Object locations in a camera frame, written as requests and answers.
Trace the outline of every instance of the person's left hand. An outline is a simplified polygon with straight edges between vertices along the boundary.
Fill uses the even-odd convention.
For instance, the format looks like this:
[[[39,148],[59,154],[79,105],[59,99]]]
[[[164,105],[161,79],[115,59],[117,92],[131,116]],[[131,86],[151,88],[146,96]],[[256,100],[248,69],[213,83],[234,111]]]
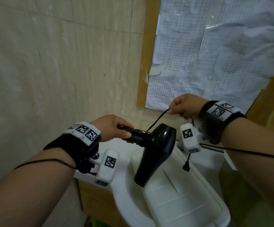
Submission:
[[[118,129],[120,126],[128,126],[134,128],[128,121],[115,115],[102,116],[90,124],[97,127],[101,131],[101,142],[109,141],[113,138],[127,139],[131,137],[131,133]]]

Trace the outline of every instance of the black wristband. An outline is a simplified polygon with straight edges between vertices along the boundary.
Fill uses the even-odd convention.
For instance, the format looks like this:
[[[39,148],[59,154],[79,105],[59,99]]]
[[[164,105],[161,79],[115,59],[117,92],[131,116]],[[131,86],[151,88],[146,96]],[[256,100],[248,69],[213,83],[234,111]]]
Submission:
[[[76,164],[76,168],[82,173],[88,173],[94,164],[88,161],[89,157],[96,154],[99,147],[101,136],[98,136],[94,142],[88,146],[79,138],[71,134],[63,134],[48,145],[44,150],[59,147],[70,155]]]
[[[211,107],[215,105],[219,101],[209,101],[207,102],[201,109],[198,117],[202,121],[202,130],[209,139],[211,144],[218,144],[221,141],[221,136],[226,128],[226,126],[231,123],[233,120],[237,118],[246,118],[244,114],[241,112],[231,113],[229,110],[226,110],[223,107],[219,107],[220,110],[225,110],[231,113],[231,115],[226,118],[224,121],[219,119],[218,117],[212,115],[211,113],[208,113],[207,110],[209,110]]]

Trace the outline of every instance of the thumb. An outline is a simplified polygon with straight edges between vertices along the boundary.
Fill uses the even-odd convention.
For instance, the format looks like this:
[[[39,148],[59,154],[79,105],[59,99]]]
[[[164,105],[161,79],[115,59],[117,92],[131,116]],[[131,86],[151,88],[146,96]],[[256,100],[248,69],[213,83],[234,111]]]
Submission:
[[[184,105],[183,103],[180,103],[174,107],[172,107],[172,109],[170,109],[169,113],[170,114],[181,114],[184,112]]]
[[[132,136],[132,134],[129,133],[128,131],[117,129],[116,138],[128,139],[128,138],[130,138],[131,136]]]

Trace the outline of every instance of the tiled wall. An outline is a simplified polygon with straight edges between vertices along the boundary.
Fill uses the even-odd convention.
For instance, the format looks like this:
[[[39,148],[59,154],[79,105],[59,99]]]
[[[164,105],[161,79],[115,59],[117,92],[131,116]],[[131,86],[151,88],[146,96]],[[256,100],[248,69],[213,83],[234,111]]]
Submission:
[[[145,12],[146,0],[0,0],[0,178],[76,121],[156,120],[136,107]],[[76,189],[45,226],[82,226]]]

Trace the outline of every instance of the black hair dryer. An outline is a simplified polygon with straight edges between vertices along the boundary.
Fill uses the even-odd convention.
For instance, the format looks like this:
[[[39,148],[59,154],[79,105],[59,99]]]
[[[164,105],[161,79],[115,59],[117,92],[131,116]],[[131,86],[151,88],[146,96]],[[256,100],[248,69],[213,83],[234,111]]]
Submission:
[[[139,186],[145,187],[153,173],[173,152],[176,141],[176,129],[164,123],[156,127],[151,133],[143,133],[130,127],[122,127],[120,129],[132,134],[125,141],[130,141],[144,147],[134,181]]]

